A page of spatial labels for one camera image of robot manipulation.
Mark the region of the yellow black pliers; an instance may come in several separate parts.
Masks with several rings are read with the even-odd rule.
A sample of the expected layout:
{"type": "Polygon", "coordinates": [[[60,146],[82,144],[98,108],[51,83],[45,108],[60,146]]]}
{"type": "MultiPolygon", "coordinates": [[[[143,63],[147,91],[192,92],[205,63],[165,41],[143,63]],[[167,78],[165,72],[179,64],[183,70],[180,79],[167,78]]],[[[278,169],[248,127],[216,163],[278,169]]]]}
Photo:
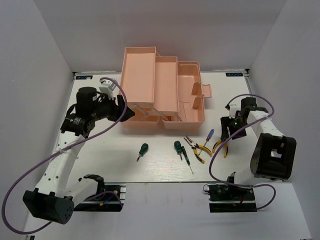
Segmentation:
{"type": "MultiPolygon", "coordinates": [[[[220,139],[218,140],[212,148],[212,152],[215,153],[216,149],[223,143],[223,141],[220,139]]],[[[227,144],[224,144],[224,154],[223,157],[226,158],[228,156],[229,148],[227,144]]]]}

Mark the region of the pink plastic tool box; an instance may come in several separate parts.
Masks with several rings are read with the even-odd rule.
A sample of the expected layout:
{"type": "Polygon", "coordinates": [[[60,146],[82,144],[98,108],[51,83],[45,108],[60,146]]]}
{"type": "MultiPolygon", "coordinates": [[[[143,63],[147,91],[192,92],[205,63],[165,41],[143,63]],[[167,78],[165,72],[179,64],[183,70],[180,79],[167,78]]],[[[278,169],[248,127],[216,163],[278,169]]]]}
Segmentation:
{"type": "Polygon", "coordinates": [[[161,56],[156,47],[126,47],[120,85],[135,116],[123,128],[197,131],[205,122],[205,98],[212,97],[203,84],[196,61],[161,56]]]}

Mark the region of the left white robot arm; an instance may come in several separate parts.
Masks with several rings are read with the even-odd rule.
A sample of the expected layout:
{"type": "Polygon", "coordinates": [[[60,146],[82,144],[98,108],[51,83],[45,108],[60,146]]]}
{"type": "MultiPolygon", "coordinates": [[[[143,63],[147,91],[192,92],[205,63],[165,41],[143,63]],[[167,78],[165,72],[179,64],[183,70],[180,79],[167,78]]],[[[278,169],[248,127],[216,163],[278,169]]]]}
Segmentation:
{"type": "Polygon", "coordinates": [[[76,102],[66,112],[60,128],[56,156],[53,157],[34,190],[25,191],[22,200],[33,217],[58,224],[66,224],[75,207],[88,198],[99,200],[105,196],[103,177],[87,174],[67,188],[67,182],[86,140],[96,122],[108,119],[124,122],[135,116],[126,106],[126,99],[119,94],[112,97],[103,89],[81,87],[76,102]]]}

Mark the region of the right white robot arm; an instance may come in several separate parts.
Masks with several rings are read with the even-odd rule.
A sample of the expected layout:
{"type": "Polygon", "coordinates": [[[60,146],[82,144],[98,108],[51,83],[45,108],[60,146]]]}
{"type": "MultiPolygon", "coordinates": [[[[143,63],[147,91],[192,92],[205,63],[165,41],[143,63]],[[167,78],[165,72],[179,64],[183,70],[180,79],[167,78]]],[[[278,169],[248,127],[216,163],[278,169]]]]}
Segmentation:
{"type": "Polygon", "coordinates": [[[220,118],[221,137],[214,145],[218,147],[230,138],[236,140],[247,135],[249,125],[257,137],[249,167],[231,174],[225,188],[226,195],[236,200],[244,193],[242,185],[254,186],[264,181],[287,180],[292,173],[297,142],[285,136],[273,124],[269,111],[258,106],[256,98],[245,97],[240,104],[228,103],[229,115],[220,118]]]}

